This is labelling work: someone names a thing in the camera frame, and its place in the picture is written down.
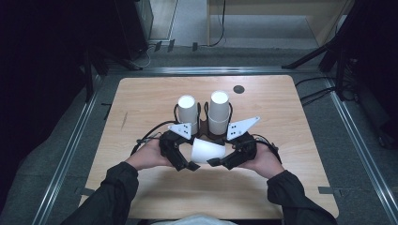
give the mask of dark fabric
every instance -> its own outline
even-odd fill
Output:
[[[305,196],[304,187],[291,172],[281,172],[267,184],[268,200],[282,206],[285,225],[337,224],[332,214]]]
[[[126,224],[137,177],[138,172],[126,162],[109,169],[96,192],[62,224]]]
[[[125,224],[138,188],[138,172],[122,162],[109,169],[99,189],[62,224]],[[289,171],[268,180],[268,200],[282,206],[285,225],[337,224],[336,219],[305,197],[304,187]]]

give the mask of person's right arm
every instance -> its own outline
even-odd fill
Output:
[[[253,170],[268,179],[268,200],[282,206],[284,224],[337,224],[332,214],[305,196],[299,179],[284,169],[266,145],[258,143],[255,159],[239,167]]]

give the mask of person's right hand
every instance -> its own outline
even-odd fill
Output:
[[[284,167],[279,160],[273,155],[271,150],[262,143],[257,144],[257,154],[255,158],[240,164],[239,167],[255,171],[267,179],[284,171]]]

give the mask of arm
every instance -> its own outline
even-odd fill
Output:
[[[240,167],[268,179],[268,200],[282,206],[286,225],[337,224],[333,215],[305,196],[299,179],[286,171],[265,145],[258,143],[255,159]]]
[[[159,140],[152,140],[126,161],[109,169],[96,192],[62,224],[124,225],[137,192],[138,171],[156,166],[171,164],[161,156]]]

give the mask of stacked cups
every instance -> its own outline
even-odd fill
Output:
[[[195,98],[192,96],[182,96],[178,100],[178,122],[191,123],[191,135],[198,131],[197,124],[198,108]]]
[[[211,133],[221,135],[226,132],[229,120],[229,97],[223,91],[211,94],[208,109],[208,128]]]

